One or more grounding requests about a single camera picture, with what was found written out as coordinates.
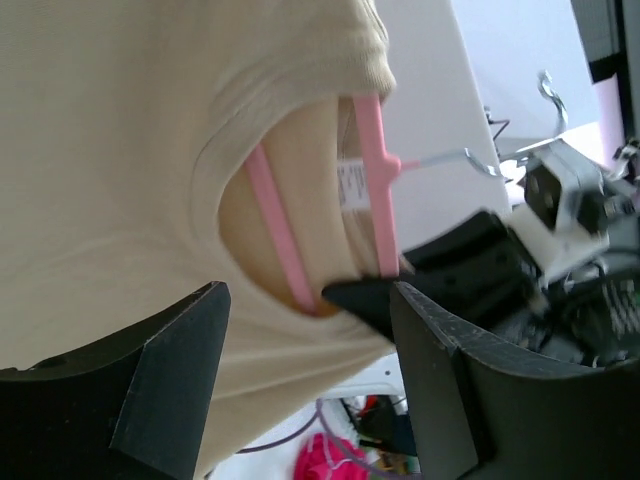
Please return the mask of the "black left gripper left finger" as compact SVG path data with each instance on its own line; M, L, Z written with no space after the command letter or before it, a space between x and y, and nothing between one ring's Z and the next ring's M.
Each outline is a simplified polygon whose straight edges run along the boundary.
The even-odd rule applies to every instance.
M231 299L213 282L164 311L1 373L5 479L190 479Z

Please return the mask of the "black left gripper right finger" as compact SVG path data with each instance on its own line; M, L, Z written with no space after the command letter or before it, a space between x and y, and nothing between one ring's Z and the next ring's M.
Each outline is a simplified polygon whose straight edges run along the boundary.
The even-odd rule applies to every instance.
M638 477L637 362L534 353L402 282L391 320L424 478Z

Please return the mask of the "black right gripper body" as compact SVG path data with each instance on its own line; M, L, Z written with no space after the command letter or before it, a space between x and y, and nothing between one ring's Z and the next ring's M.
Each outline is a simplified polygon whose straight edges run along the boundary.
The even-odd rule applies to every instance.
M421 292L486 330L525 309L541 275L512 230L486 210L404 257L420 276Z

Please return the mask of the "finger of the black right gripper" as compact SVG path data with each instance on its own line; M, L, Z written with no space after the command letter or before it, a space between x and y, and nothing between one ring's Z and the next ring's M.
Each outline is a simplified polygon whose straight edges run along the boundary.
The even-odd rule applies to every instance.
M412 277L364 278L341 281L323 288L322 298L351 315L354 315L372 330L397 344L395 333L401 333L401 344L408 345L410 334L415 335L415 312L400 295L401 305L394 303L399 285L414 292Z

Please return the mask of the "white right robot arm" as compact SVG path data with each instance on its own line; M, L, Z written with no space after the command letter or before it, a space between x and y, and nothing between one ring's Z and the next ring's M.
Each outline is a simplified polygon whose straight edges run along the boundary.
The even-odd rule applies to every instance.
M479 211L405 254L394 277L325 287L322 296L393 337L390 289L406 282L450 313L536 353L604 367L639 355L639 219L610 230L607 251L547 287L494 213Z

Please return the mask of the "pink clothes hanger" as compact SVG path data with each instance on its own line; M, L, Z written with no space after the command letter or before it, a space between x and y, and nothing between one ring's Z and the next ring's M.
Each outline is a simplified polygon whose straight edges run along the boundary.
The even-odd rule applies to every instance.
M483 175L515 182L519 177L512 170L503 171L502 168L522 168L532 157L518 151L501 159L498 167L493 167L483 163L469 149L463 148L403 163L386 149L379 97L375 94L358 96L353 103L360 135L361 156L347 160L337 168L339 200L340 205L347 210L370 211L379 272L384 277L396 277L399 274L391 185L400 174L464 158ZM250 154L245 167L291 293L304 311L314 313L316 301L313 289L269 162L261 146L257 146Z

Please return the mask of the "beige t shirt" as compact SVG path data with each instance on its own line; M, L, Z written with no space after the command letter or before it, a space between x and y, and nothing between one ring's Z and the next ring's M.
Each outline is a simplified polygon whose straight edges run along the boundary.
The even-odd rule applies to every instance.
M204 476L386 354L321 292L379 271L337 168L387 49L371 1L3 2L2 364L225 282Z

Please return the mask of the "pink cloth below table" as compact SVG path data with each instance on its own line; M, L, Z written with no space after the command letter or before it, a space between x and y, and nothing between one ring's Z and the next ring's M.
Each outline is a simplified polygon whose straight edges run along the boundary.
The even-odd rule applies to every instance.
M369 471L346 456L326 433L315 433L299 450L293 480L367 480Z

